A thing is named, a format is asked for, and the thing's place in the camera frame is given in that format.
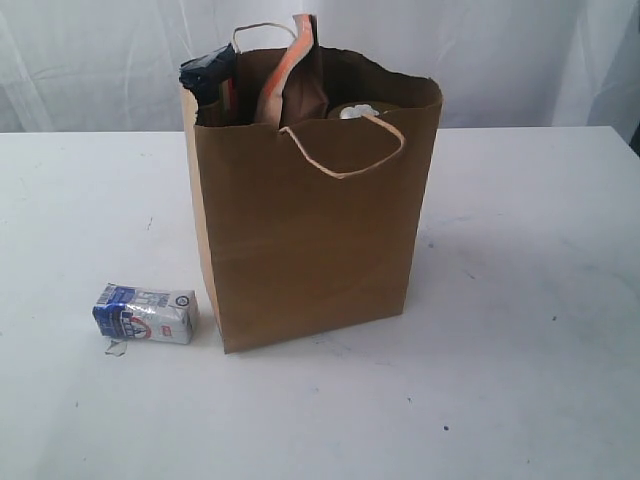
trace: white backdrop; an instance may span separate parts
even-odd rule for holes
[[[179,130],[181,62],[301,11],[323,45],[435,78],[445,127],[640,120],[637,0],[0,0],[0,131]]]

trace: bag handle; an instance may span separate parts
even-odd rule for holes
[[[387,123],[384,120],[382,120],[382,119],[380,119],[378,117],[375,117],[373,115],[363,115],[363,117],[366,118],[367,120],[369,120],[370,122],[373,122],[376,125],[381,126],[387,132],[391,133],[393,136],[395,136],[400,141],[400,144],[398,145],[398,148],[396,148],[393,153],[391,153],[390,155],[387,155],[382,160],[378,160],[376,163],[374,163],[373,165],[369,165],[368,167],[362,168],[360,170],[353,170],[351,172],[336,172],[336,171],[331,170],[331,169],[325,167],[324,165],[321,165],[318,162],[316,162],[313,158],[311,158],[311,155],[309,155],[309,153],[302,146],[302,143],[300,143],[300,140],[298,139],[296,134],[293,133],[293,130],[291,130],[291,128],[282,127],[278,132],[281,133],[281,134],[282,133],[288,133],[291,136],[291,138],[293,139],[295,144],[300,149],[300,153],[302,153],[302,156],[305,158],[305,160],[307,162],[309,162],[311,165],[316,167],[318,170],[320,170],[325,175],[328,175],[328,176],[330,176],[332,178],[336,178],[338,180],[342,180],[342,179],[345,179],[345,178],[362,175],[363,173],[366,173],[366,172],[368,172],[370,170],[378,168],[379,166],[387,163],[389,160],[393,160],[394,158],[396,158],[398,155],[400,155],[402,150],[404,150],[404,146],[406,144],[406,139],[404,138],[404,135],[400,132],[400,130],[398,130],[396,127],[394,127],[390,123]]]
[[[240,51],[240,48],[238,47],[238,42],[236,40],[236,34],[238,32],[242,32],[243,30],[251,30],[252,28],[258,28],[258,27],[278,27],[278,28],[281,28],[282,30],[286,30],[287,32],[289,32],[294,40],[297,38],[296,34],[293,32],[293,30],[291,30],[286,25],[282,25],[281,23],[262,22],[262,23],[254,23],[254,24],[251,24],[251,25],[247,25],[245,27],[237,27],[233,31],[233,35],[231,35],[231,45],[233,45],[233,49],[236,51],[236,53],[242,53]]]

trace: logo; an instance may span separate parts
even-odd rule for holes
[[[189,305],[189,297],[187,297],[186,295],[180,295],[178,298],[176,298],[176,305],[178,305],[179,307],[186,307],[187,305]]]

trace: white fabric backdrop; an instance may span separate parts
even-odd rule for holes
[[[0,0],[0,131],[179,130],[181,62],[301,11],[323,45],[435,78],[443,126],[640,120],[636,0]]]

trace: white table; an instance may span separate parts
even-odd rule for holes
[[[0,135],[0,271],[3,480],[640,472],[640,159],[610,128],[440,131],[405,314],[249,353],[182,133]],[[195,288],[197,338],[105,355],[109,281]]]

